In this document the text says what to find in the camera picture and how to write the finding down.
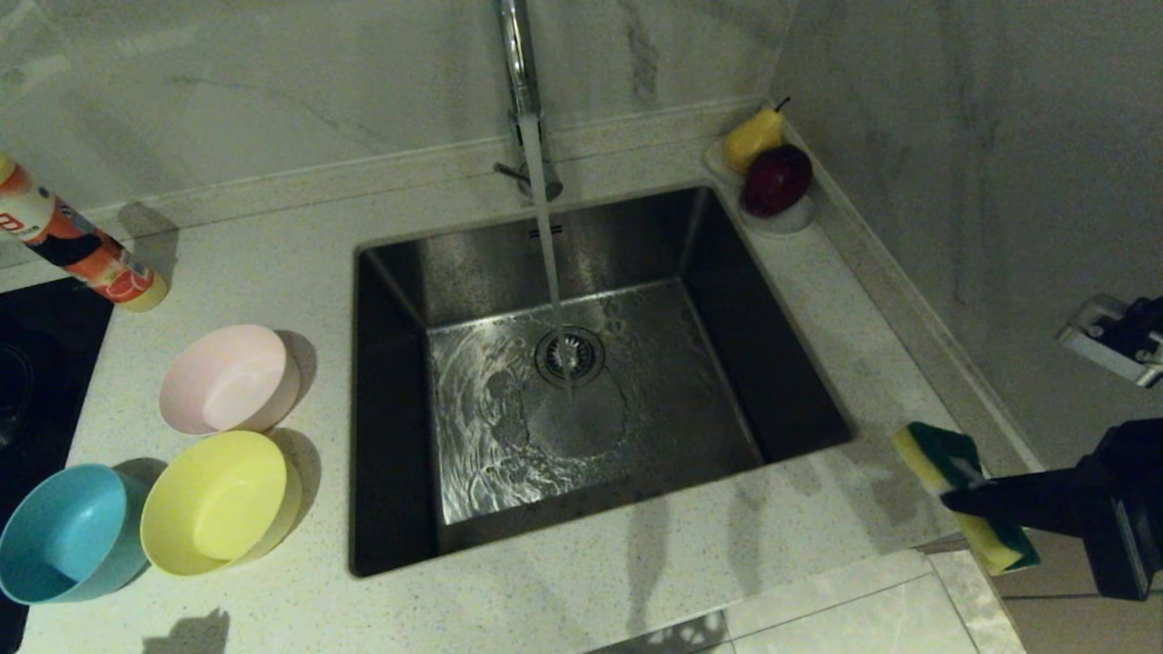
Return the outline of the orange detergent bottle yellow cap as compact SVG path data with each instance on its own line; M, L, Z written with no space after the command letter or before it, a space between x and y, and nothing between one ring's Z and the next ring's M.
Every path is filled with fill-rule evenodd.
M0 232L134 313L154 310L169 293L160 273L5 152L0 152Z

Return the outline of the pink plastic bowl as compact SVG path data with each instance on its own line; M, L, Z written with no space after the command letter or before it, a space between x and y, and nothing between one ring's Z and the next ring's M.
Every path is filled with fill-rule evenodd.
M190 435L270 431L295 405L300 386L300 367L278 332L233 324L174 358L158 406L169 427Z

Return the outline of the black induction cooktop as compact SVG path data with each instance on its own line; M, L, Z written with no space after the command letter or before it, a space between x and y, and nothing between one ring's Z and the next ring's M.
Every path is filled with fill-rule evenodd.
M112 310L76 279L0 292L0 535L66 464Z

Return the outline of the yellow pear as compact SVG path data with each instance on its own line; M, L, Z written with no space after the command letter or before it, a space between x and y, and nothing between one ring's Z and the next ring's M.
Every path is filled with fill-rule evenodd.
M727 133L721 152L728 171L745 175L761 152L782 145L786 128L786 116L782 109L789 102L790 95L785 95L779 104L764 104L752 118Z

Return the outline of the blue plastic bowl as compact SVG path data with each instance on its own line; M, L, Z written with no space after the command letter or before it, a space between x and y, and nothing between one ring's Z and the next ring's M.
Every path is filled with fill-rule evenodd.
M140 521L144 481L107 465L55 472L0 534L0 590L15 603L83 603L116 592L149 564Z

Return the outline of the beige wooden cabinet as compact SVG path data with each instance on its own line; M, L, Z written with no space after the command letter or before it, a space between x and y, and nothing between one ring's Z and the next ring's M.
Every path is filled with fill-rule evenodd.
M918 547L978 654L1163 654L1163 571L1146 600L1105 599L1080 540L1029 538L1041 563L999 577L961 536Z

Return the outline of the dark red apple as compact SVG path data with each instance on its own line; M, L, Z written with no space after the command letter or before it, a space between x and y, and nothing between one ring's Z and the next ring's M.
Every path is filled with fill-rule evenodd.
M798 202L813 178L808 154L798 145L776 145L752 161L745 175L742 206L755 216L772 218Z

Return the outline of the yellow plastic bowl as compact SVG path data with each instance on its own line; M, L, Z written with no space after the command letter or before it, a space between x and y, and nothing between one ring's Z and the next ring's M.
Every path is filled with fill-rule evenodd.
M302 476L273 440L224 431L181 452L154 482L140 539L162 573L207 575L274 550L302 502Z

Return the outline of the stainless steel sink basin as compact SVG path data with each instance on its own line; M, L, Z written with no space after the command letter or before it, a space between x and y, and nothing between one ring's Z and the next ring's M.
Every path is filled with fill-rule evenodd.
M354 256L352 535L370 577L854 439L709 186ZM548 332L605 372L555 388Z

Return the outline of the chrome sink faucet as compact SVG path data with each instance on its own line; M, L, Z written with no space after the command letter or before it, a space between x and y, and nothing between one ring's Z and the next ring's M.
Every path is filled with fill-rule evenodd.
M520 157L518 165L495 163L494 171L506 175L515 182L520 194L531 199L531 179L529 179L529 161L526 154L526 131L520 126L520 119L526 115L534 119L531 141L540 145L542 152L542 175L548 202L558 199L563 192L563 183L552 166L552 159L545 152L542 134L542 104L540 98L538 77L531 40L531 22L526 0L492 0L500 29L500 48L505 63L505 78L508 85L508 128L512 144Z

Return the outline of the small white dish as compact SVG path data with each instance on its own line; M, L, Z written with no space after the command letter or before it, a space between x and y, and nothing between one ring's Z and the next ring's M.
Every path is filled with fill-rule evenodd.
M749 229L769 239L782 239L809 227L816 209L814 200L809 197L809 190L791 208L782 211L782 213L772 218L759 218L745 212L742 206L742 190L745 183L745 175L735 175L726 169L721 152L722 140L718 138L711 142L711 145L707 145L705 152L702 152L702 164L705 164L709 173L718 182L725 183L727 189L732 191L732 202L735 204L735 208L739 209ZM815 173L809 189L814 182Z

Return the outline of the green and yellow sponge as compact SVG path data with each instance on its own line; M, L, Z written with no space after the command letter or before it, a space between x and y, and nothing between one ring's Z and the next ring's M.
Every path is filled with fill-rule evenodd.
M972 438L927 422L909 422L890 438L904 464L930 496L943 498L989 483ZM1000 519L954 512L971 553L992 577L1032 569L1041 563L1022 527Z

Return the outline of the round metal drain strainer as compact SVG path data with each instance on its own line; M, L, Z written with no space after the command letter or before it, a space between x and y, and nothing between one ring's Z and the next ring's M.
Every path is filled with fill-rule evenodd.
M542 381L555 388L582 388L605 372L605 344L593 330L566 326L548 332L534 351L534 365Z

